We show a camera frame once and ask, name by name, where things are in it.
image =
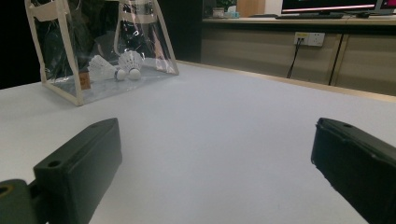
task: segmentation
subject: power outlet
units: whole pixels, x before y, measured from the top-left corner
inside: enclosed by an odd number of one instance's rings
[[[298,43],[299,39],[302,39],[300,45],[308,45],[309,33],[296,32],[296,34],[294,36],[294,44],[295,45]]]
[[[308,46],[321,47],[324,41],[324,33],[310,33],[308,39]]]

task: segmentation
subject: computer monitor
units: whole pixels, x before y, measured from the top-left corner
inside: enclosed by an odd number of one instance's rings
[[[396,8],[396,0],[383,0],[381,9]]]
[[[362,11],[375,9],[377,0],[283,0],[282,14]]]

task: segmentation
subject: black cable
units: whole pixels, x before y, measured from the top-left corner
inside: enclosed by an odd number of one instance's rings
[[[290,77],[291,77],[291,72],[293,71],[294,62],[296,61],[296,58],[297,58],[298,49],[300,48],[301,43],[303,43],[303,40],[304,40],[303,38],[298,38],[298,39],[297,39],[296,50],[294,51],[293,63],[291,64],[291,67],[290,67],[290,69],[289,69],[287,78],[290,78]]]

